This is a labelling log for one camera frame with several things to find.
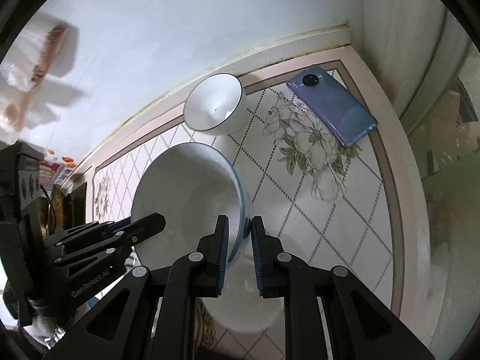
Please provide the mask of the white bowl blue spots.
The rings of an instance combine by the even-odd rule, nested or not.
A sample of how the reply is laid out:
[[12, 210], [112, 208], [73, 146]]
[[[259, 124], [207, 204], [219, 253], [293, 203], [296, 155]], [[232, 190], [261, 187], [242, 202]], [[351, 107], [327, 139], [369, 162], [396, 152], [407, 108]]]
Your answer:
[[135, 246], [143, 265], [154, 270], [173, 264], [214, 232], [219, 215], [229, 219], [227, 262], [242, 249], [251, 217], [251, 199], [221, 152], [202, 143], [182, 143], [148, 166], [133, 199], [131, 219], [154, 212], [165, 217], [164, 230]]

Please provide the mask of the plain white bowl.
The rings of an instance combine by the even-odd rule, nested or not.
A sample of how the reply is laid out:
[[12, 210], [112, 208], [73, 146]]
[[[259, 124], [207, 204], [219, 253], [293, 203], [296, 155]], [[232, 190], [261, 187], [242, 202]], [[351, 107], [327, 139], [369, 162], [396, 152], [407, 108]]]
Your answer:
[[280, 298], [261, 297], [253, 258], [246, 255], [227, 267], [221, 295], [204, 297], [202, 303], [216, 322], [239, 333], [263, 331], [275, 324], [283, 311]]

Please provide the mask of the white bowl dark rim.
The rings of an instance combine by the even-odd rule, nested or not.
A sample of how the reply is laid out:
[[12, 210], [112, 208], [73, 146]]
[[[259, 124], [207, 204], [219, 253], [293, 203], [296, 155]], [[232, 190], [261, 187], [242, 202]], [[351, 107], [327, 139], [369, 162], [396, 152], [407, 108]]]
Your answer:
[[247, 100], [238, 77], [219, 73], [198, 83], [184, 106], [185, 124], [211, 136], [239, 131], [247, 118]]

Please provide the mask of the patterned table mat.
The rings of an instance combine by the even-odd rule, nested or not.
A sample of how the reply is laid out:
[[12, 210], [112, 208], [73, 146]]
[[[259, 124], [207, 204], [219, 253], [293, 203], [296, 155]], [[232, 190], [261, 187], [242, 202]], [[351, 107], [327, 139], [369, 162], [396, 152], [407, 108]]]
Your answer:
[[[314, 63], [346, 86], [379, 123], [360, 142], [359, 155], [345, 164], [345, 190], [337, 202], [314, 197], [313, 178], [287, 164], [268, 116], [279, 94], [291, 97], [285, 82]], [[345, 46], [266, 67], [241, 82], [247, 119], [232, 136], [188, 129], [182, 107], [176, 106], [104, 146], [88, 173], [87, 218], [128, 216], [138, 183], [155, 158], [183, 142], [208, 144], [233, 164], [254, 213], [287, 250], [318, 267], [349, 267], [425, 339], [431, 247], [422, 182], [401, 123], [366, 63]]]

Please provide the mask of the blue smartphone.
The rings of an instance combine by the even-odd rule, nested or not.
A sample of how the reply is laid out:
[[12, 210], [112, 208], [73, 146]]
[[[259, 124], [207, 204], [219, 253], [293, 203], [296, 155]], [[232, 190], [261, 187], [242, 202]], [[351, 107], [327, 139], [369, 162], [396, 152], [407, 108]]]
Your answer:
[[377, 128], [375, 117], [318, 65], [307, 67], [286, 85], [345, 147]]

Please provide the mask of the plastic bag with fruit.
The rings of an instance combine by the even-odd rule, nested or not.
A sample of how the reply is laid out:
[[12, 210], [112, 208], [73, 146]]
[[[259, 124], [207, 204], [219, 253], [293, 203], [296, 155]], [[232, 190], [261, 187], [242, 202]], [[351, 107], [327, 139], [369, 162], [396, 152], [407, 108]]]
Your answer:
[[35, 120], [32, 117], [37, 90], [27, 92], [8, 85], [1, 79], [1, 142], [12, 146], [18, 141], [24, 128], [34, 128]]

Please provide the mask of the glass sliding door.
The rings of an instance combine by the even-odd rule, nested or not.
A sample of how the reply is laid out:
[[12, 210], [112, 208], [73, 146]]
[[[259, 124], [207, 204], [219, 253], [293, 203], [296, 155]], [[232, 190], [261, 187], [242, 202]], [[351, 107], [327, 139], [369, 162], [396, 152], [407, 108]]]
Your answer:
[[479, 317], [479, 50], [409, 139], [430, 223], [427, 341], [437, 359], [461, 346]]

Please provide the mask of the plastic bag red contents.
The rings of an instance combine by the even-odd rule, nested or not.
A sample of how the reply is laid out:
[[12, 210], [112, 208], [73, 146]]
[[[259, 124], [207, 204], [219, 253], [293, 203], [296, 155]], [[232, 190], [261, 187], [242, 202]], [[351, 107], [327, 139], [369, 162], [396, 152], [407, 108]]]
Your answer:
[[78, 28], [64, 20], [35, 14], [1, 61], [2, 77], [9, 86], [29, 92], [49, 73], [64, 76], [73, 67], [78, 35]]

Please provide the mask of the colourful wall sticker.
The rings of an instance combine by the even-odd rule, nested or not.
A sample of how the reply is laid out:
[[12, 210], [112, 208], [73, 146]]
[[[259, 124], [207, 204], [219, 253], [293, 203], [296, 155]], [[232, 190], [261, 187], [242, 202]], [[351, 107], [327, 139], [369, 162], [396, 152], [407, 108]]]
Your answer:
[[40, 183], [45, 189], [52, 190], [55, 185], [61, 186], [76, 167], [77, 164], [73, 158], [61, 156], [47, 149], [39, 165]]

